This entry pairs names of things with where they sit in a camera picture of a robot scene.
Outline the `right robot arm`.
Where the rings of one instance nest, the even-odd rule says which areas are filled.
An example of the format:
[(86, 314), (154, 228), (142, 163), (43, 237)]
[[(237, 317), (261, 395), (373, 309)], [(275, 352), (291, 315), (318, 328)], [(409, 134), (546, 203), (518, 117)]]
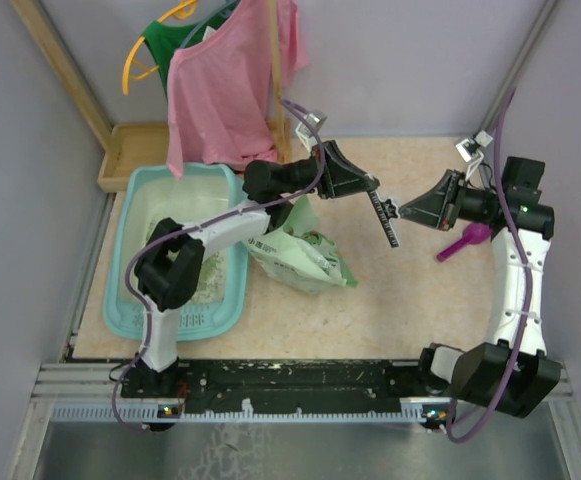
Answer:
[[(553, 208), (539, 202), (544, 170), (540, 161), (508, 158), (501, 177), (505, 207), (499, 195), (469, 187), (456, 170), (446, 171), (431, 190), (400, 207), (401, 218), (440, 231), (457, 220), (488, 226), (495, 260), (495, 293), (483, 343), (466, 352), (438, 343), (423, 349), (416, 380), (424, 393), (446, 391), (485, 407), (515, 348), (519, 353), (497, 411), (524, 418), (557, 385), (561, 367), (548, 359), (542, 335), (542, 277), (555, 223)], [(526, 327), (516, 346), (521, 321)]]

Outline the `grey plastic bag clip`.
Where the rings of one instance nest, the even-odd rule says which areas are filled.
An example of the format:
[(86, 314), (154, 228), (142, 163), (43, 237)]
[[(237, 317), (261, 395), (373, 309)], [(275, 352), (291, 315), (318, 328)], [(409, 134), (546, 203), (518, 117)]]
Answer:
[(398, 205), (391, 197), (383, 199), (378, 190), (373, 190), (368, 193), (368, 197), (376, 212), (381, 227), (386, 235), (386, 238), (392, 248), (398, 248), (400, 242), (394, 226), (391, 221), (399, 218)]

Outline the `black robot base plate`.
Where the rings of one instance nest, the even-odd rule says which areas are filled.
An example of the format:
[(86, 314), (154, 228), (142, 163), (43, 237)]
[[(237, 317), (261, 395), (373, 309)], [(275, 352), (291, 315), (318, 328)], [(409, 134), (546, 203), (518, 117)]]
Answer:
[(413, 360), (179, 360), (163, 373), (135, 366), (123, 399), (172, 399), (190, 414), (400, 413), (421, 400), (447, 404)]

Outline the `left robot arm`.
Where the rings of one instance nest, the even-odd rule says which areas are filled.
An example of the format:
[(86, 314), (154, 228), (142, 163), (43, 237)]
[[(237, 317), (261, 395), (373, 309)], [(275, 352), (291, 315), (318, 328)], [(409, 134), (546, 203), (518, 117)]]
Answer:
[(202, 264), (222, 250), (280, 228), (297, 197), (322, 199), (370, 193), (378, 179), (351, 163), (335, 141), (313, 147), (310, 156), (288, 164), (252, 161), (243, 177), (244, 201), (197, 224), (160, 221), (149, 242), (125, 272), (129, 292), (144, 306), (144, 331), (130, 366), (154, 395), (171, 394), (178, 384), (176, 331), (182, 307), (195, 294)]

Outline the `green cat litter bag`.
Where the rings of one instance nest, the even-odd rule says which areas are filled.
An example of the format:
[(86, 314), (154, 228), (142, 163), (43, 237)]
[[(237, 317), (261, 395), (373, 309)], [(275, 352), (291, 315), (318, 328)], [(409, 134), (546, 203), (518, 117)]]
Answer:
[(308, 294), (356, 287), (357, 280), (335, 241), (317, 230), (319, 219), (306, 195), (298, 198), (284, 224), (245, 246), (266, 274)]

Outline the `magenta litter scoop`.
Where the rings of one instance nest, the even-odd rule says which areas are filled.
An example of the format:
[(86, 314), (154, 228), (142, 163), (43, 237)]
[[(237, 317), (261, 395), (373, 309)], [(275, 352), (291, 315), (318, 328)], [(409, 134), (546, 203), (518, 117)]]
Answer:
[(445, 262), (460, 250), (468, 246), (479, 245), (490, 238), (491, 230), (488, 225), (471, 223), (462, 232), (462, 236), (436, 255), (438, 262)]

